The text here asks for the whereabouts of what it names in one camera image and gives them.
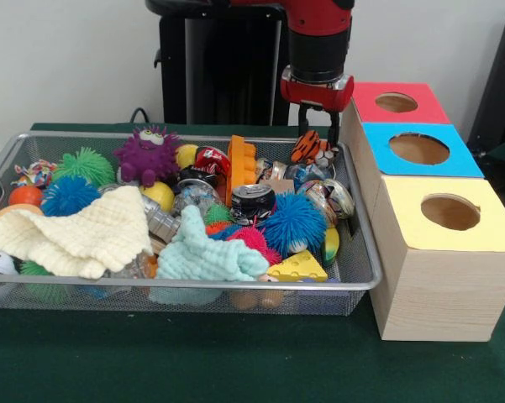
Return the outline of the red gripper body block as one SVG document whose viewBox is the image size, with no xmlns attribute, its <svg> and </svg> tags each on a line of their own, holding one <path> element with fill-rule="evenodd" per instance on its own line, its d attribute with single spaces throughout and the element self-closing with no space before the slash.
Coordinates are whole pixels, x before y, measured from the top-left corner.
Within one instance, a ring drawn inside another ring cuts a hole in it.
<svg viewBox="0 0 505 403">
<path fill-rule="evenodd" d="M 350 102 L 355 80 L 353 76 L 343 74 L 337 81 L 311 84 L 299 81 L 288 65 L 281 74 L 280 88 L 282 97 L 290 103 L 307 104 L 327 112 L 341 113 Z"/>
</svg>

